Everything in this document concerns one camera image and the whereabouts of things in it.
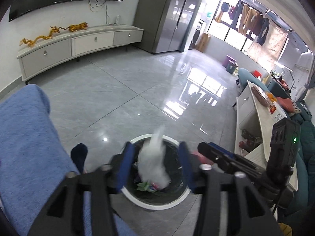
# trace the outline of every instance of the stainless steel refrigerator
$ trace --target stainless steel refrigerator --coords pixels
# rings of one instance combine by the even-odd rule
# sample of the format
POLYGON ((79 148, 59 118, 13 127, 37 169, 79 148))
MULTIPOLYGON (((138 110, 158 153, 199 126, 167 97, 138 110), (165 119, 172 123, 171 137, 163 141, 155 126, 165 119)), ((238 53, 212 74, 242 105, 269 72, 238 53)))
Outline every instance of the stainless steel refrigerator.
POLYGON ((138 47, 151 53, 179 50, 199 0, 139 0, 133 25, 144 29, 138 47))

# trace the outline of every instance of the dark blue sock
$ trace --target dark blue sock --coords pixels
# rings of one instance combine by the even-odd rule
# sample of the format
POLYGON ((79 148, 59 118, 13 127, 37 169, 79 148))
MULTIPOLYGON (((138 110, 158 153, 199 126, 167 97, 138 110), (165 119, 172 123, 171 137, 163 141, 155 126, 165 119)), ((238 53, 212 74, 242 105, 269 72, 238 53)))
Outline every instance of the dark blue sock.
POLYGON ((71 159, 79 172, 83 173, 84 162, 88 155, 88 148, 85 144, 78 144, 71 150, 71 159))

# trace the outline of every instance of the refrigerator door handle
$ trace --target refrigerator door handle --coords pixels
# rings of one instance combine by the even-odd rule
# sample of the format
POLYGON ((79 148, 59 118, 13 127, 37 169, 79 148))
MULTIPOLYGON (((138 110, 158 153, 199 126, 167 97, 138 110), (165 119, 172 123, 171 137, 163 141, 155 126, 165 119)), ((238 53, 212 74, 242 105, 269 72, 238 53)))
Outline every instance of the refrigerator door handle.
POLYGON ((181 9, 181 13, 179 14, 178 20, 177 20, 177 22, 176 22, 176 27, 175 27, 175 29, 178 29, 178 24, 179 24, 179 21, 180 21, 180 19, 181 19, 182 14, 183 14, 184 5, 186 4, 186 1, 187 1, 187 0, 184 0, 183 7, 182 7, 182 9, 181 9))

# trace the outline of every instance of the hanging clothes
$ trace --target hanging clothes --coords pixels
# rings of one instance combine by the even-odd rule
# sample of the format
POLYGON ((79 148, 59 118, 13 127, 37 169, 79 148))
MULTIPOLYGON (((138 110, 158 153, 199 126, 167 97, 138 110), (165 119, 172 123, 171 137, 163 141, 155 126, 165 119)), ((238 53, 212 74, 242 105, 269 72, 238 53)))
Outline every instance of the hanging clothes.
POLYGON ((215 22, 220 23, 222 16, 223 16, 223 11, 220 11, 218 16, 215 18, 215 22))
POLYGON ((241 20, 239 22, 239 28, 238 28, 238 32, 242 35, 246 35, 246 31, 244 31, 244 20, 247 16, 247 13, 249 12, 250 8, 248 8, 247 4, 244 4, 243 6, 243 10, 242 10, 242 17, 241 20))
POLYGON ((257 43, 259 38, 256 37, 250 47, 245 51, 245 54, 260 64, 264 69, 270 71, 275 67, 274 62, 279 59, 288 33, 276 26, 272 21, 264 19, 264 23, 266 22, 269 23, 269 27, 262 30, 264 44, 261 46, 260 43, 257 43))
POLYGON ((236 27, 237 22, 238 22, 238 18, 241 15, 242 10, 243 10, 243 6, 244 6, 244 4, 241 1, 238 1, 237 5, 236 5, 236 7, 234 9, 235 14, 234 14, 233 22, 231 24, 232 28, 236 27))
POLYGON ((243 35, 246 35, 248 29, 251 30, 254 27, 257 14, 259 13, 255 9, 250 9, 247 12, 247 15, 243 21, 244 26, 245 26, 242 32, 243 35))
POLYGON ((260 13, 258 13, 256 15, 255 24, 252 28, 254 35, 256 35, 256 36, 259 35, 261 28, 262 28, 263 21, 264 21, 264 17, 260 13))
POLYGON ((220 23, 220 22, 221 22, 221 18, 222 18, 222 16, 223 16, 223 13, 228 11, 229 6, 230 6, 230 5, 229 5, 227 2, 223 2, 223 3, 222 3, 222 5, 221 5, 221 10, 220 10, 218 16, 215 18, 215 22, 217 22, 217 23, 220 23))
POLYGON ((236 7, 235 6, 231 6, 230 10, 229 10, 229 17, 230 19, 234 19, 234 16, 235 16, 235 12, 236 12, 236 7))
POLYGON ((269 19, 264 18, 261 31, 258 35, 257 43, 259 43, 260 45, 263 45, 265 43, 268 31, 269 31, 269 19))
POLYGON ((229 4, 227 2, 223 2, 222 6, 221 6, 221 11, 223 12, 227 12, 229 9, 229 4))

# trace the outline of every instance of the tv cabinet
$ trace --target tv cabinet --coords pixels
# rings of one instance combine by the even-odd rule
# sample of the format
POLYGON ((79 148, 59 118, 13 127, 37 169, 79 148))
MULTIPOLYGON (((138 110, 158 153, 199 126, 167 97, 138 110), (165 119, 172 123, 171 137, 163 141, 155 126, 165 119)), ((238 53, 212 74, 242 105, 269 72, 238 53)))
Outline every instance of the tv cabinet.
POLYGON ((126 25, 90 27, 77 32, 64 31, 50 40, 24 47, 17 59, 22 81, 27 82, 56 65, 89 53, 141 42, 143 29, 126 25))

